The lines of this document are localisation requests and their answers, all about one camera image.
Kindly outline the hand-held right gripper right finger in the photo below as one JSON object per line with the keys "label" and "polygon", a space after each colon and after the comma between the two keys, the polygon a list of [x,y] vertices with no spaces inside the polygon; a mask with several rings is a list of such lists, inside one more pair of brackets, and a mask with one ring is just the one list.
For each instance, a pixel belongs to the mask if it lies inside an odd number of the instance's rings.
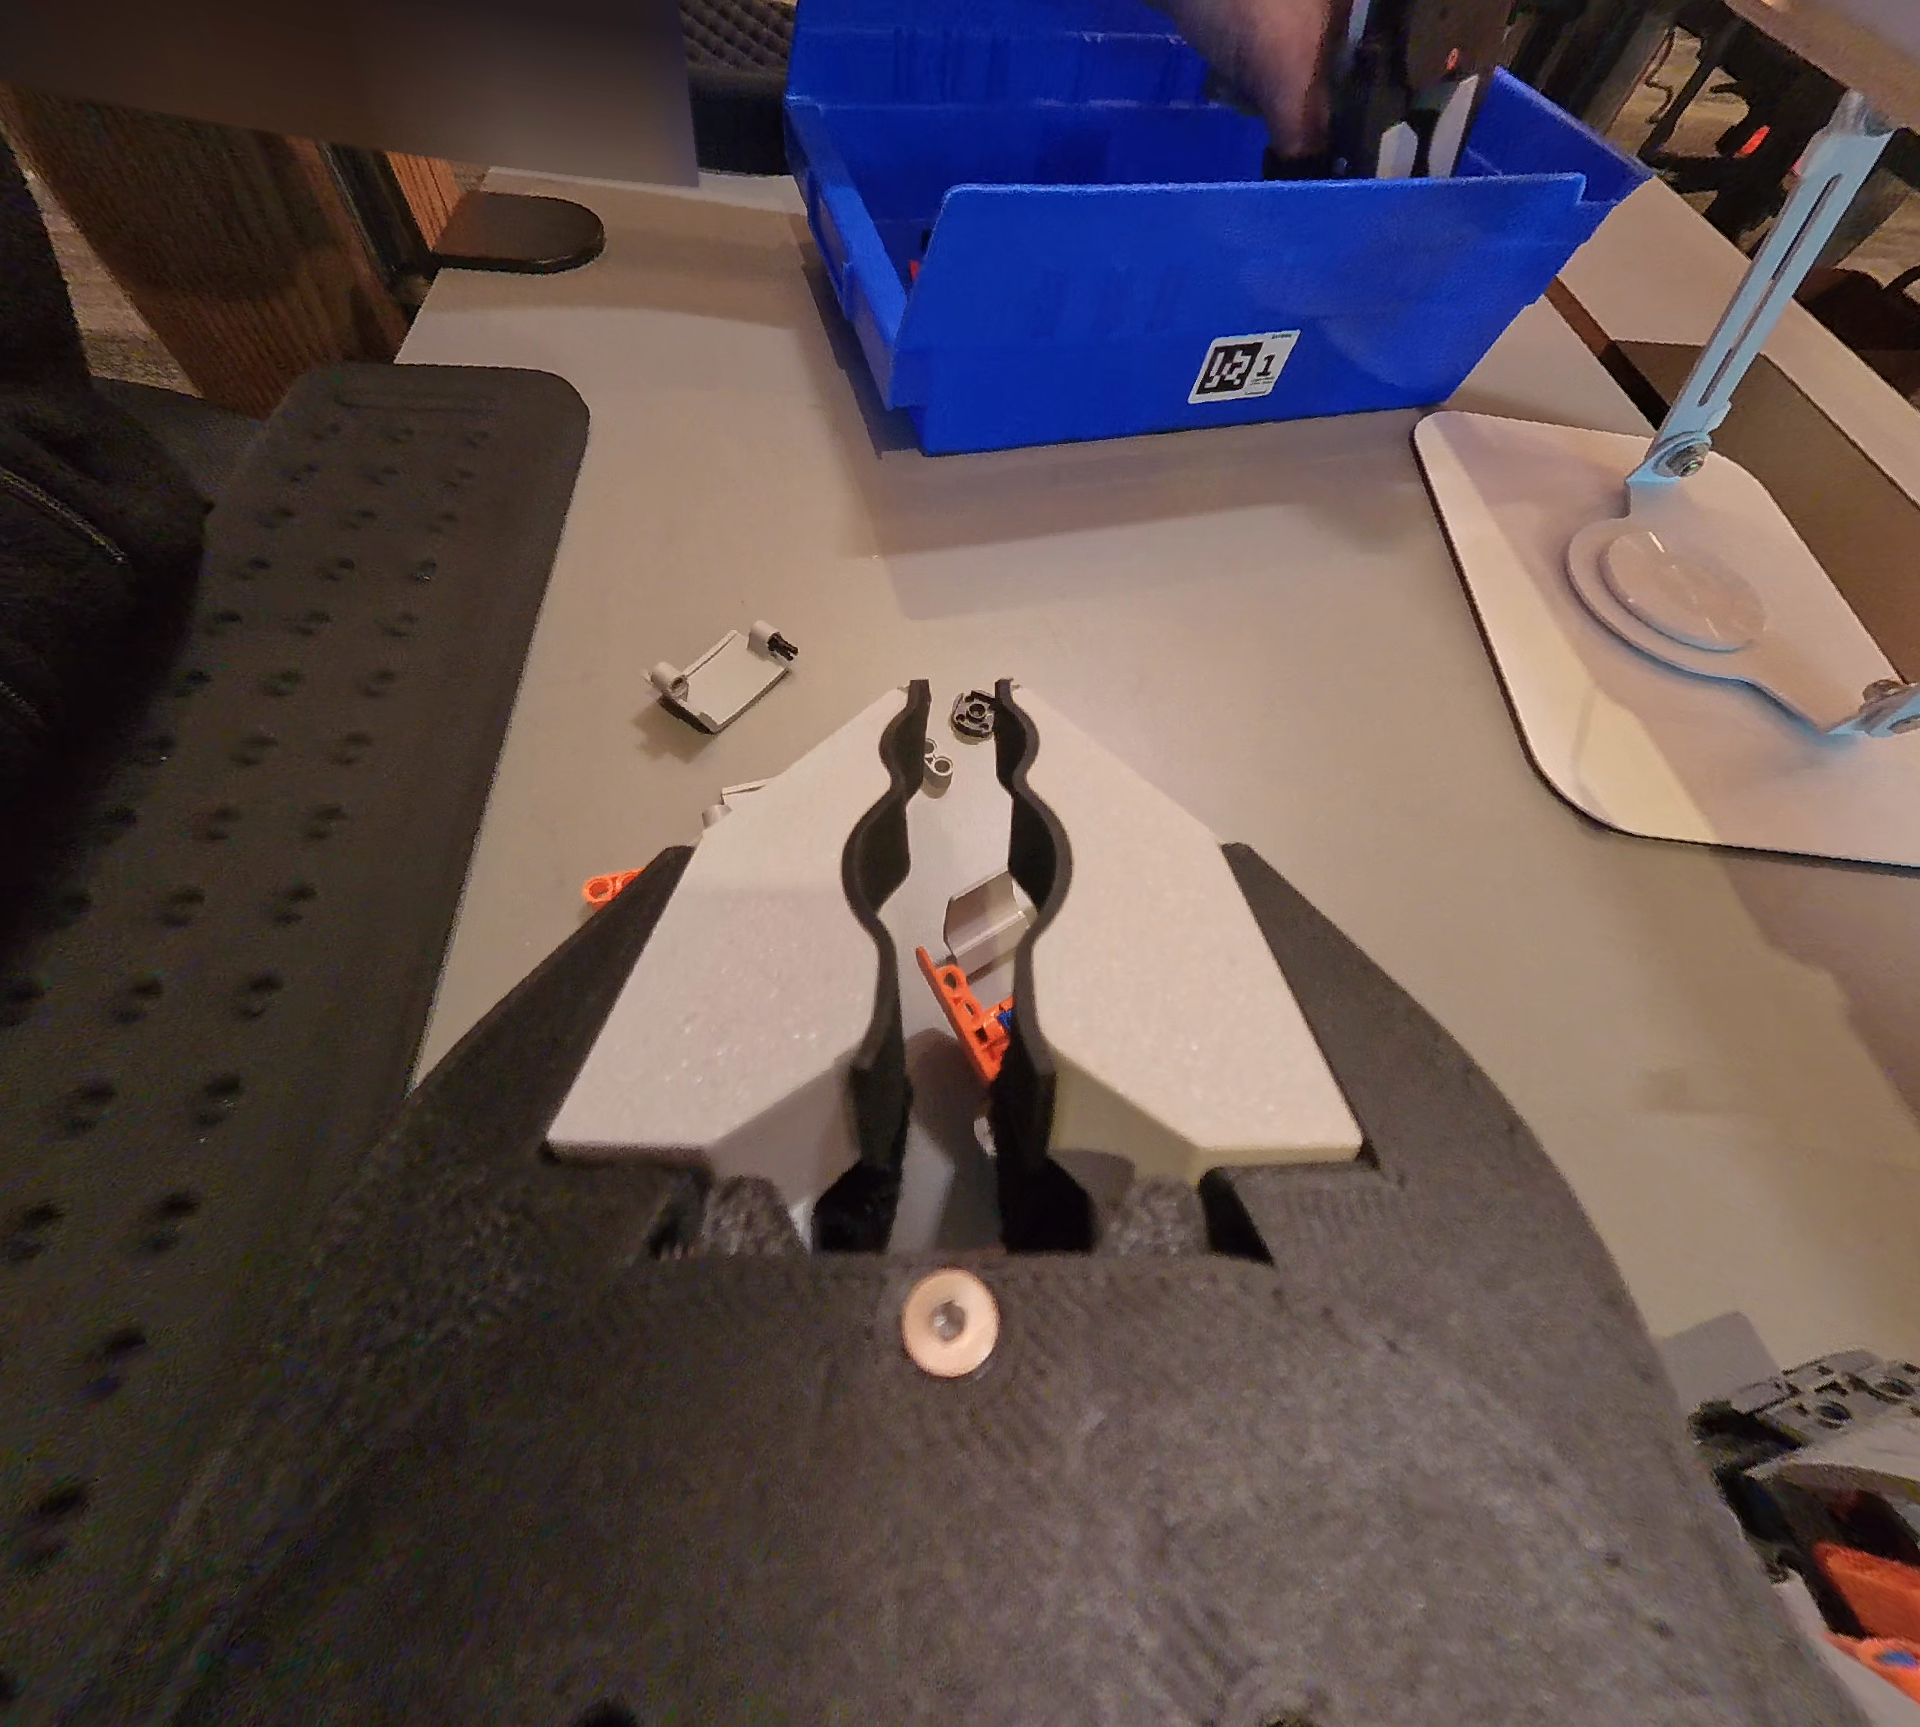
{"label": "hand-held right gripper right finger", "polygon": [[1002,1245],[1086,1251],[1111,1185],[1357,1163],[1365,1131],[1213,827],[1033,689],[993,703],[1034,905],[988,1089]]}

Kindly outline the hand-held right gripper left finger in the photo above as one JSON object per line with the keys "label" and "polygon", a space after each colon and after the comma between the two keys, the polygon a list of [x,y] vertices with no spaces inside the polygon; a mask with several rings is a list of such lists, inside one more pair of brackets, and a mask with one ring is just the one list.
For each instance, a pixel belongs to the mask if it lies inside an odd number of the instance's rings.
{"label": "hand-held right gripper left finger", "polygon": [[878,1253],[912,1109],[900,953],[931,687],[884,691],[708,827],[553,1117],[579,1163],[768,1181],[827,1251]]}

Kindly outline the blue parts bin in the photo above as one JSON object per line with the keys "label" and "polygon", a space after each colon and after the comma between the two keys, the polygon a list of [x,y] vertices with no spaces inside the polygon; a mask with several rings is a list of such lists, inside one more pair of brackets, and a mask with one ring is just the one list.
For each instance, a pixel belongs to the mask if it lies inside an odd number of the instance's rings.
{"label": "blue parts bin", "polygon": [[1454,177],[1262,177],[1141,0],[799,0],[784,137],[931,455],[1428,407],[1648,177],[1496,71]]}

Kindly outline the grey orange block assembly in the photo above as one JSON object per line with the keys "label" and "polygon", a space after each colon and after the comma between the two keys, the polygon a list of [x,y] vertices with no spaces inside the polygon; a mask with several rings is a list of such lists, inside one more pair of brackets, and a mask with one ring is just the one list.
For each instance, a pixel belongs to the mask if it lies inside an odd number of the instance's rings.
{"label": "grey orange block assembly", "polygon": [[1038,909],[1011,871],[955,893],[942,917],[944,949],[917,947],[917,965],[938,999],[973,1077],[990,1091],[1013,1037],[1014,957]]}

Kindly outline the black dimpled foam pad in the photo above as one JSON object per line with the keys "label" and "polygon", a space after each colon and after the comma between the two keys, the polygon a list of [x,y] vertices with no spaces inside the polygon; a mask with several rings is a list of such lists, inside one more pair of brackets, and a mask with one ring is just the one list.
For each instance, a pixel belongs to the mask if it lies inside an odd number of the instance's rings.
{"label": "black dimpled foam pad", "polygon": [[152,1519],[421,1045],[589,407],[301,381],[193,635],[4,953],[4,1568]]}

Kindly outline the white book stand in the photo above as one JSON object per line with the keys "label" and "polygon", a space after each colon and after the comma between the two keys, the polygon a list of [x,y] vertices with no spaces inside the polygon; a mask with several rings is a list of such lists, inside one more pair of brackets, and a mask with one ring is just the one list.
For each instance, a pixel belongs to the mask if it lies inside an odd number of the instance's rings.
{"label": "white book stand", "polygon": [[1892,131],[1843,93],[1650,439],[1452,409],[1413,431],[1533,765],[1619,831],[1918,865],[1916,683],[1715,441]]}

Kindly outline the tracked toy robot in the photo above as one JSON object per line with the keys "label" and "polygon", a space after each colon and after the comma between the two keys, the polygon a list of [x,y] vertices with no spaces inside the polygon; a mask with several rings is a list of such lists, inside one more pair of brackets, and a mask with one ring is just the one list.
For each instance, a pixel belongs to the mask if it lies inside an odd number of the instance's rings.
{"label": "tracked toy robot", "polygon": [[1789,1622],[1865,1722],[1918,1720],[1918,1367],[1865,1349],[1688,1409]]}

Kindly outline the black oval stand base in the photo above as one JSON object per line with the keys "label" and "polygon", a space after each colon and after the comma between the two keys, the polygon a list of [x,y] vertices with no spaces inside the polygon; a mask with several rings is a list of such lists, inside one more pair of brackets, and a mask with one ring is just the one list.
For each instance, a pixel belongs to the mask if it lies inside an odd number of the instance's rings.
{"label": "black oval stand base", "polygon": [[606,243],[602,219],[585,203],[471,189],[428,253],[437,269],[550,275],[597,261]]}

